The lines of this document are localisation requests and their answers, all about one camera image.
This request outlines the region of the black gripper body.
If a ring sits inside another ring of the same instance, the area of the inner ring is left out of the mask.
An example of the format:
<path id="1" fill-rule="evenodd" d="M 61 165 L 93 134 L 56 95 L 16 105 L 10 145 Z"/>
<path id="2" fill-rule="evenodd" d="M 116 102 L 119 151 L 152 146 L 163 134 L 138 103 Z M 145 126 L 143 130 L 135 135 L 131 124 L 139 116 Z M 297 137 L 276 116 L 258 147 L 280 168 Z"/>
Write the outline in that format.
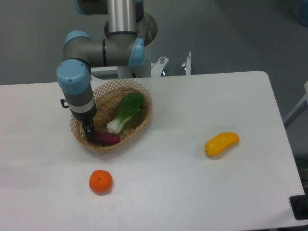
<path id="1" fill-rule="evenodd" d="M 90 109 L 87 112 L 77 113 L 71 110 L 73 118 L 80 121 L 85 126 L 93 126 L 93 118 L 97 113 L 96 109 Z"/>

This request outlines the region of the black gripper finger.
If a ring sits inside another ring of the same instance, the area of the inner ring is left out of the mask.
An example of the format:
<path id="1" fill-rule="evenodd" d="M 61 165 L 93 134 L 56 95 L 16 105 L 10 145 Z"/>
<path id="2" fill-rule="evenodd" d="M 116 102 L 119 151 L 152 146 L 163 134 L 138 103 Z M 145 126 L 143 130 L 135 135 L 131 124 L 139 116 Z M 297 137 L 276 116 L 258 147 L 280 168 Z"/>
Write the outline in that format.
<path id="1" fill-rule="evenodd" d="M 95 125 L 93 120 L 83 122 L 83 130 L 88 142 L 95 141 Z"/>

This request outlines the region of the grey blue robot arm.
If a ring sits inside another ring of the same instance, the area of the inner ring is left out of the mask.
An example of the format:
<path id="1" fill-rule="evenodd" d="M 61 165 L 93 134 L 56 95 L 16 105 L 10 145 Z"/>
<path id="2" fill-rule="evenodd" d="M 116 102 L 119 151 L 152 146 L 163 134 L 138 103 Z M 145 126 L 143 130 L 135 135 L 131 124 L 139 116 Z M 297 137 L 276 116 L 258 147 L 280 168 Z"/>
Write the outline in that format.
<path id="1" fill-rule="evenodd" d="M 93 67 L 141 66 L 145 61 L 144 39 L 138 36 L 137 23 L 143 18 L 142 0 L 76 0 L 80 14 L 108 16 L 109 35 L 100 40 L 80 30 L 67 34 L 63 61 L 56 75 L 68 108 L 80 121 L 87 141 L 94 141 L 96 104 L 90 84 Z"/>

